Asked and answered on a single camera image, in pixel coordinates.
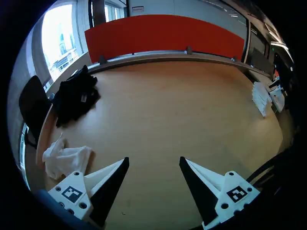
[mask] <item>window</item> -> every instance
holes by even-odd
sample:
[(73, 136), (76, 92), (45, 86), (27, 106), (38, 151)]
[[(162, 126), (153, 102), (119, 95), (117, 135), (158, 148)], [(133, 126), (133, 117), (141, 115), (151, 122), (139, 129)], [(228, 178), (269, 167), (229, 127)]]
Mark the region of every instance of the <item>window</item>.
[(26, 178), (26, 167), (25, 167), (25, 150), (26, 150), (26, 145), (25, 145), (25, 133), (28, 130), (28, 126), (26, 125), (26, 123), (23, 124), (23, 129), (21, 132), (21, 136), (20, 136), (20, 149), (19, 149), (19, 157), (20, 157), (20, 170), (21, 170), (21, 174), (23, 176), (23, 179), (26, 183), (26, 185), (29, 187), (28, 184), (28, 180)]
[[(124, 8), (113, 5), (109, 2), (105, 2), (106, 4), (104, 5), (104, 13), (106, 16), (106, 22), (113, 21), (116, 19), (124, 18)], [(91, 15), (89, 18), (92, 20), (91, 23), (94, 26), (94, 17), (93, 17), (93, 2), (91, 2)]]
[(42, 26), (42, 47), (51, 78), (55, 81), (79, 58), (72, 26), (72, 5), (46, 12)]
[(123, 8), (117, 8), (117, 7), (106, 4), (104, 5), (104, 12), (106, 14), (106, 22), (124, 18)]

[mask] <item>black jacket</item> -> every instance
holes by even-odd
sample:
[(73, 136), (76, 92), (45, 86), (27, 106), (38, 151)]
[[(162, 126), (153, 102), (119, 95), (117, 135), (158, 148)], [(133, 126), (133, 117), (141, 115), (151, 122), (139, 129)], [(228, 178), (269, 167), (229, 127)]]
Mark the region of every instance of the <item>black jacket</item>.
[(94, 87), (96, 83), (97, 78), (88, 74), (87, 66), (61, 82), (59, 91), (52, 100), (58, 115), (57, 127), (68, 123), (71, 119), (77, 120), (90, 110), (99, 98), (98, 91)]

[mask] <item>white towel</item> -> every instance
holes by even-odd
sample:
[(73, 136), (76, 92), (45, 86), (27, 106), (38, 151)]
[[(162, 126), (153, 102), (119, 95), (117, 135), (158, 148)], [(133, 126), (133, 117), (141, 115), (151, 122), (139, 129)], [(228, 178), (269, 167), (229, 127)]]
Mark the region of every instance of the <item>white towel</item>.
[(272, 106), (272, 99), (266, 90), (266, 87), (260, 82), (254, 82), (252, 90), (253, 101), (261, 112), (262, 116), (267, 115), (267, 110)]
[(68, 176), (74, 171), (80, 171), (84, 174), (92, 151), (87, 146), (64, 148), (66, 140), (62, 134), (43, 154), (46, 173), (53, 179), (59, 179), (62, 174)]

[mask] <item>red divider panel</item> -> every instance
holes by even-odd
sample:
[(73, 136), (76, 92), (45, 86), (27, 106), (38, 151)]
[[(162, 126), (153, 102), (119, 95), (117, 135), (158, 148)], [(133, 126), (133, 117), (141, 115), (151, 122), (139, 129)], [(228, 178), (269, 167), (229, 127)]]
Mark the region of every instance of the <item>red divider panel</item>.
[(211, 23), (174, 15), (141, 15), (103, 23), (85, 31), (89, 55), (98, 62), (143, 51), (185, 50), (241, 60), (244, 39)]

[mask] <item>sky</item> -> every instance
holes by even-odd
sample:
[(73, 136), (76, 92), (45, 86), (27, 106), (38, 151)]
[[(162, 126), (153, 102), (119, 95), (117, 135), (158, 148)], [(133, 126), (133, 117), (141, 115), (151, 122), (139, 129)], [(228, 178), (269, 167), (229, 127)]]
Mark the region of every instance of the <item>sky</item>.
[(50, 66), (61, 56), (61, 51), (59, 49), (61, 30), (64, 36), (66, 49), (69, 50), (72, 48), (70, 42), (70, 34), (73, 34), (71, 12), (72, 5), (64, 5), (49, 10), (44, 16), (41, 35), (42, 46)]

